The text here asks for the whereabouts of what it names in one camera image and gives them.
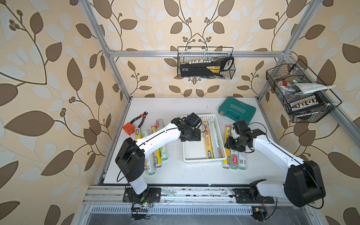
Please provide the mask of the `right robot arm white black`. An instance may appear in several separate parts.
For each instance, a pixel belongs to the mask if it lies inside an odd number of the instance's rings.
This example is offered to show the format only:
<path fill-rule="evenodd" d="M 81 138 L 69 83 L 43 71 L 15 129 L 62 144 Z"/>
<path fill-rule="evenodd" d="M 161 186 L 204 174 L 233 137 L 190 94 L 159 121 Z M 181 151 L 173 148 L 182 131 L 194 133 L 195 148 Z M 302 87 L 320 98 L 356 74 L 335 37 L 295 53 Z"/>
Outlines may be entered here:
<path fill-rule="evenodd" d="M 266 179 L 253 182 L 252 193 L 257 197 L 275 197 L 287 199 L 296 207 L 309 205 L 326 196 L 323 178 L 319 165 L 310 160 L 305 161 L 270 140 L 259 130 L 242 132 L 237 138 L 228 137 L 225 147 L 237 152 L 246 148 L 263 153 L 284 172 L 285 181 L 269 182 Z"/>

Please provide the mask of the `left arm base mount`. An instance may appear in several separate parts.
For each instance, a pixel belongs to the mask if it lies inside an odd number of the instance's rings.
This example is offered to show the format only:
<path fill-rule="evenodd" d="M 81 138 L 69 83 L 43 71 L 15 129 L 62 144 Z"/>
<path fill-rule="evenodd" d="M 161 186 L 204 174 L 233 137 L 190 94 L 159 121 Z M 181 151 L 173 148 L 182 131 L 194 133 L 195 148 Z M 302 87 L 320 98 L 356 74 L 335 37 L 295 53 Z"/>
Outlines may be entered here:
<path fill-rule="evenodd" d="M 161 188 L 148 187 L 141 194 L 137 194 L 131 187 L 125 189 L 124 203 L 158 203 L 161 198 Z"/>

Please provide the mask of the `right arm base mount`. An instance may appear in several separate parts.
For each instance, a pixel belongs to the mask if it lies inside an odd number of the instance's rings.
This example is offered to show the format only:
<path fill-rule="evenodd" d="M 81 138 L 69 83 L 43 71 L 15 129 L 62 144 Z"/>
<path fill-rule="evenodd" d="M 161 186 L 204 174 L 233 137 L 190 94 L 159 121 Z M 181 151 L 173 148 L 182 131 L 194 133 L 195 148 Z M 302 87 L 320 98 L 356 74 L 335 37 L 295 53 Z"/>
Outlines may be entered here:
<path fill-rule="evenodd" d="M 233 190 L 233 196 L 237 203 L 253 203 L 253 204 L 274 204 L 272 197 L 264 197 L 253 188 L 236 188 Z"/>

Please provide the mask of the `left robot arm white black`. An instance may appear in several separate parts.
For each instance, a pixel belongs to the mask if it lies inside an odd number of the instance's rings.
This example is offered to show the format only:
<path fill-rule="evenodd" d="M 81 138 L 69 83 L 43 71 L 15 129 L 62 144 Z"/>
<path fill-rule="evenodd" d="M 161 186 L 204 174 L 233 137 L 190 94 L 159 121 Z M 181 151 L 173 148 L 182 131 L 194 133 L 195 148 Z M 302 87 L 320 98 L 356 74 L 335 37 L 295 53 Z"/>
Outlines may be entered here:
<path fill-rule="evenodd" d="M 167 126 L 145 138 L 125 139 L 115 157 L 115 163 L 137 195 L 148 189 L 148 184 L 142 177 L 145 160 L 172 141 L 200 141 L 202 124 L 202 120 L 192 113 L 183 118 L 174 118 Z"/>

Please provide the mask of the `white plastic perforated basket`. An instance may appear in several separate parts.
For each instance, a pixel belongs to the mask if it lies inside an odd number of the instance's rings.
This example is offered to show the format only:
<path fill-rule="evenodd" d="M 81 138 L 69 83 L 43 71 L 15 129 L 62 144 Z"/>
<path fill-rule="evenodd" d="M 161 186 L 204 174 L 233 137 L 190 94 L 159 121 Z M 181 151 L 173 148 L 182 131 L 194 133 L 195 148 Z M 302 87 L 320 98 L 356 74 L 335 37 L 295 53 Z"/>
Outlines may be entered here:
<path fill-rule="evenodd" d="M 221 158 L 213 158 L 208 159 L 206 154 L 205 148 L 205 141 L 204 141 L 204 129 L 205 127 L 202 126 L 201 130 L 201 141 L 193 141 L 189 142 L 186 141 L 183 143 L 183 159 L 186 163 L 195 163 L 195 162 L 215 162 L 215 161 L 224 161 L 226 159 L 226 153 L 223 143 L 223 138 L 220 132 L 220 126 L 217 120 L 217 116 L 215 114 L 200 114 L 198 115 L 202 122 L 208 121 L 210 119 L 214 120 L 216 131 L 217 131 L 217 138 L 218 138 L 218 145 L 220 147 L 219 152 Z"/>

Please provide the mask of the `white green wrap roll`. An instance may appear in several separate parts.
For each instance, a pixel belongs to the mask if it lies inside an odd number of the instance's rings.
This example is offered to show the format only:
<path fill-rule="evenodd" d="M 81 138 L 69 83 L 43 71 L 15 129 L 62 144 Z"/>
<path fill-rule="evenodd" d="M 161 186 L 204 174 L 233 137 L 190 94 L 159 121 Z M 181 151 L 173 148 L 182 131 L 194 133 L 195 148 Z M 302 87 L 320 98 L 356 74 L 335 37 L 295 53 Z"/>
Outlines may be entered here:
<path fill-rule="evenodd" d="M 219 152 L 219 145 L 218 145 L 218 136 L 217 131 L 215 127 L 215 123 L 213 119 L 209 120 L 209 130 L 211 135 L 211 142 L 212 142 L 212 150 L 214 154 L 214 158 L 221 158 L 220 152 Z"/>

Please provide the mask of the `yellow wrap roll group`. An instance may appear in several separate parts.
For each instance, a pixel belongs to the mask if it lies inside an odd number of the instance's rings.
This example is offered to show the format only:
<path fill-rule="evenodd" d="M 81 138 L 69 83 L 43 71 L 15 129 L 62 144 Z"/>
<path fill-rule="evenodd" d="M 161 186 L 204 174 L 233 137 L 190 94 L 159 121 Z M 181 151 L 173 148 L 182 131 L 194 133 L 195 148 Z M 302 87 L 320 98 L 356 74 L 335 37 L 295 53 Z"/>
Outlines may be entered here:
<path fill-rule="evenodd" d="M 231 136 L 231 125 L 225 126 L 225 138 L 224 138 L 224 148 L 226 153 L 226 159 L 223 161 L 223 168 L 230 169 L 230 151 L 225 147 L 227 138 Z"/>
<path fill-rule="evenodd" d="M 209 129 L 209 122 L 204 121 L 203 125 L 205 127 L 204 129 L 204 141 L 205 141 L 205 148 L 206 148 L 206 154 L 208 159 L 214 158 L 214 152 L 212 149 L 212 141 L 211 141 L 211 135 L 210 135 L 210 129 Z"/>

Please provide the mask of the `green grape wrap roll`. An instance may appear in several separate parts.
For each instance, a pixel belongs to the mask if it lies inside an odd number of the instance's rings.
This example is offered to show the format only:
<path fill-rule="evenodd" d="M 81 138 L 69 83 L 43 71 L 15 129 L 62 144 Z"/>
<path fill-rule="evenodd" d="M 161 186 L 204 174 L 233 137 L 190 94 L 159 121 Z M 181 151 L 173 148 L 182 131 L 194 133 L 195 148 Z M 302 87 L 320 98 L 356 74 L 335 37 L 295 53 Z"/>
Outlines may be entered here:
<path fill-rule="evenodd" d="M 165 125 L 164 125 L 164 121 L 162 119 L 156 120 L 157 131 L 160 131 L 164 127 L 165 127 Z M 161 160 L 162 161 L 168 160 L 167 145 L 162 146 L 159 150 L 160 150 Z"/>

